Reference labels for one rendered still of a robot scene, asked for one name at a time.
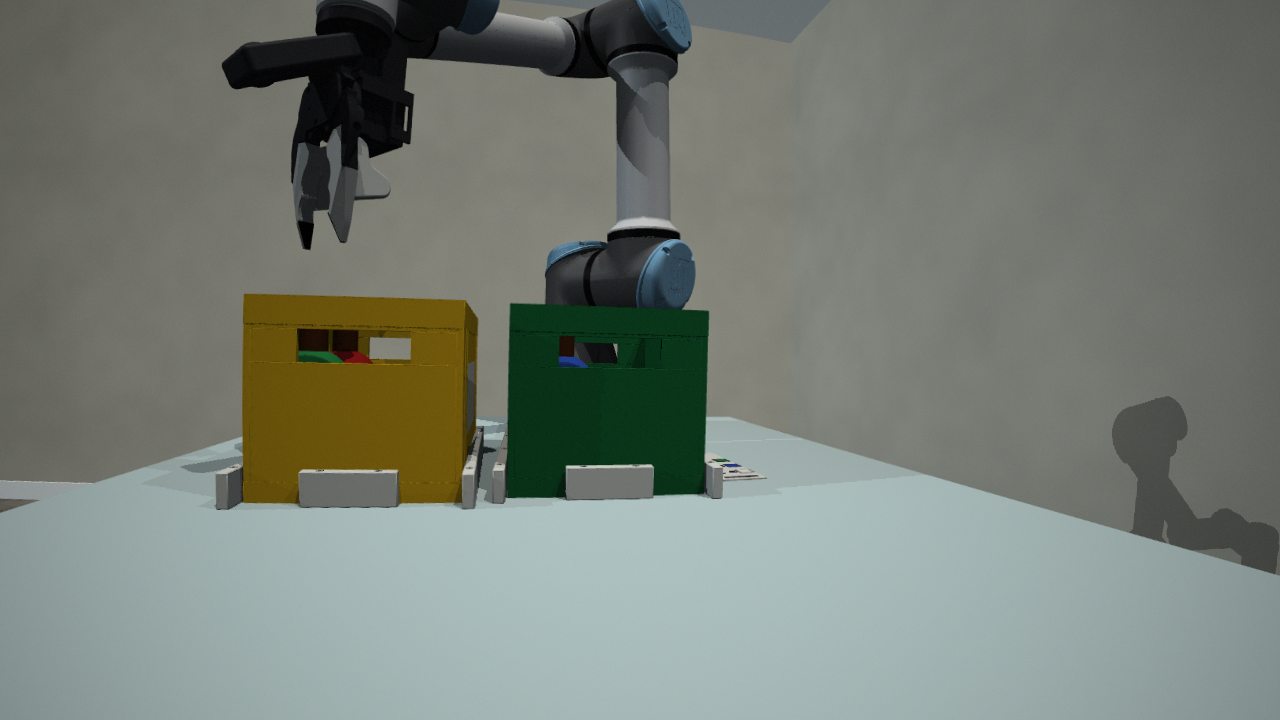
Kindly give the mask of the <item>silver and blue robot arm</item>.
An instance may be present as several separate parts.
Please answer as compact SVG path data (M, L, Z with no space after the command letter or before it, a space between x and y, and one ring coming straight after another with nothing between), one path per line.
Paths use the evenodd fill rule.
M549 252L545 304L684 309L695 261L669 222L669 79L692 42L682 4L611 0L544 22L498 13L499 3L317 0L316 15L333 5L374 12L408 44L407 58L614 79L617 223L607 243L575 241ZM361 56L355 33L346 32L244 44L221 69L232 88L264 88Z

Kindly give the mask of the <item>white paper pick list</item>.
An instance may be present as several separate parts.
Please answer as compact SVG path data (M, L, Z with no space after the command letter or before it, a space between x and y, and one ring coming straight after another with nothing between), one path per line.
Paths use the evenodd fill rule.
M767 479L767 477L763 477L756 471L751 471L748 468L742 468L736 462L731 462L730 460L721 457L716 454L705 454L705 457L709 457L712 461L719 464L723 468L723 480Z

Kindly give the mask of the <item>yellow crate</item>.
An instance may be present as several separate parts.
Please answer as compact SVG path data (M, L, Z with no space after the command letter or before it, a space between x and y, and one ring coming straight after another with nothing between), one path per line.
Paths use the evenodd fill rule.
M476 320L466 300L244 293L243 502L300 503L301 470L398 470L399 503L462 503ZM370 337L411 338L411 360L298 363L300 329L330 352L358 331L367 357Z

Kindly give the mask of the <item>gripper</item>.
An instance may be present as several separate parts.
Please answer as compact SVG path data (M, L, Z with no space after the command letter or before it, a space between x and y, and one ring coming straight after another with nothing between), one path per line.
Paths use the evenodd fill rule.
M355 200L387 199L390 183L369 156L411 143L413 117L413 94L404 91L408 44L392 37L381 15L360 6L326 6L317 13L315 31L353 32L362 56L314 72L300 102L291 182L306 250L311 249L314 211L329 210L337 237L346 243ZM321 141L326 146L320 147Z

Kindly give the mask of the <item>dark green crate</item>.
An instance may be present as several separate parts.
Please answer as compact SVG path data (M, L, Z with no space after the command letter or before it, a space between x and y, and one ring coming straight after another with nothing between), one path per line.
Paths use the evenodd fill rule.
M708 334L703 310L509 304L507 498L564 497L581 465L704 495ZM617 364L559 366L561 336L618 345Z

